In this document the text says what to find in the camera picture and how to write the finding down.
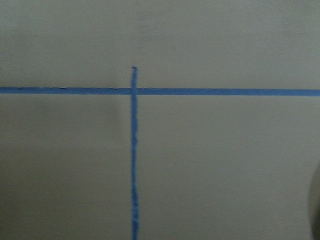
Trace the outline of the brown paper table cover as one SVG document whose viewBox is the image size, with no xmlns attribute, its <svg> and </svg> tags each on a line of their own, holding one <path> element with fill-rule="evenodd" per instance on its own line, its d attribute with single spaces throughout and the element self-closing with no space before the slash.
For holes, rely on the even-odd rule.
<svg viewBox="0 0 320 240">
<path fill-rule="evenodd" d="M 317 0 L 3 0 L 0 237 L 317 240 Z"/>
</svg>

